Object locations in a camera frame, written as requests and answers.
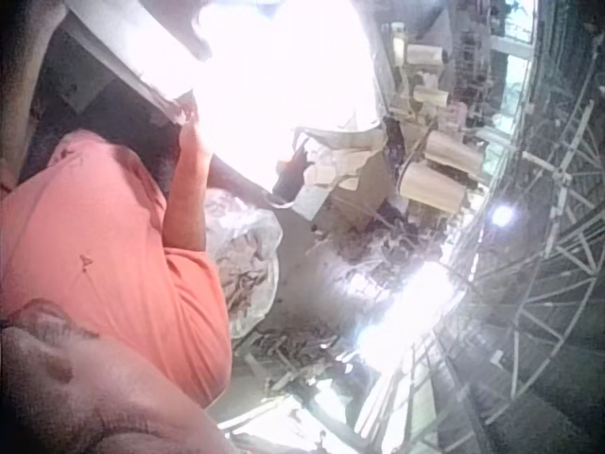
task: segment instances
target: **plastic bag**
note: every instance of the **plastic bag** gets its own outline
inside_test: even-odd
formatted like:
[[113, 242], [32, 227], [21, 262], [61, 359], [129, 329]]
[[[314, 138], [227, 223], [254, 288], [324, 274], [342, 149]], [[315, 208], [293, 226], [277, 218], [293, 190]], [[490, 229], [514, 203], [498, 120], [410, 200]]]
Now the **plastic bag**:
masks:
[[[221, 189], [208, 190], [204, 212], [206, 250], [216, 261], [219, 271], [221, 263], [233, 257], [234, 244], [246, 236], [253, 237], [256, 246], [254, 257], [262, 260], [267, 269], [266, 278], [251, 290], [247, 307], [230, 310], [231, 337], [241, 338], [265, 318], [273, 305], [279, 280], [277, 248], [282, 241], [282, 227], [271, 211], [249, 206]], [[235, 268], [234, 263], [230, 262], [232, 269]], [[248, 266], [241, 264], [240, 271], [246, 271]]]

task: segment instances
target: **short sleeve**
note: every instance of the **short sleeve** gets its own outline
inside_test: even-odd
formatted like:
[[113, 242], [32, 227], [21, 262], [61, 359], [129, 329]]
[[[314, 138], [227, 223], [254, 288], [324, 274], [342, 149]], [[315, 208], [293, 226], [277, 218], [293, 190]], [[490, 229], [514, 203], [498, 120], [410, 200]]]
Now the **short sleeve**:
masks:
[[227, 387], [232, 350], [229, 315], [216, 265], [207, 253], [164, 248], [179, 296], [180, 331], [188, 376], [176, 377], [183, 389], [206, 406]]

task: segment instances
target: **fabric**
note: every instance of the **fabric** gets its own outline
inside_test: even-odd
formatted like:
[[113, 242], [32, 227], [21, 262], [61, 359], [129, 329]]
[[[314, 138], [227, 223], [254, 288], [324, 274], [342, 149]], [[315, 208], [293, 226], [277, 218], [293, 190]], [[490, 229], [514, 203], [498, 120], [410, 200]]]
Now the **fabric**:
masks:
[[133, 151], [73, 132], [1, 203], [1, 317], [45, 298], [204, 407], [226, 388], [231, 341], [216, 267], [206, 253], [163, 247], [166, 202]]

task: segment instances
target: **cloth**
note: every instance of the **cloth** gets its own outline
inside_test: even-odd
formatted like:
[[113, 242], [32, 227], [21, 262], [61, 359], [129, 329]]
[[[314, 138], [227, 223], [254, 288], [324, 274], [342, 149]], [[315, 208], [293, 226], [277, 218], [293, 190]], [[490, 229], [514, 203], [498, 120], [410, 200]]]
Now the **cloth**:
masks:
[[133, 151], [72, 132], [0, 208], [3, 318], [44, 298], [204, 407], [226, 388], [232, 353], [216, 266], [163, 246], [166, 201]]

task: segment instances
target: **hand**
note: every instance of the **hand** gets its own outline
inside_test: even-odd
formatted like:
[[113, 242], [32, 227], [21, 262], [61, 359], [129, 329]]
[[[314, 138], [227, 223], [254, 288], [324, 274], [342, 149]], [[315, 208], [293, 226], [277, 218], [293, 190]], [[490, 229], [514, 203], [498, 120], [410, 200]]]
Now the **hand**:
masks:
[[212, 152], [203, 144], [198, 116], [194, 113], [188, 116], [187, 122], [181, 127], [179, 146], [181, 154], [205, 158], [204, 160], [207, 159], [207, 161], [212, 158]]

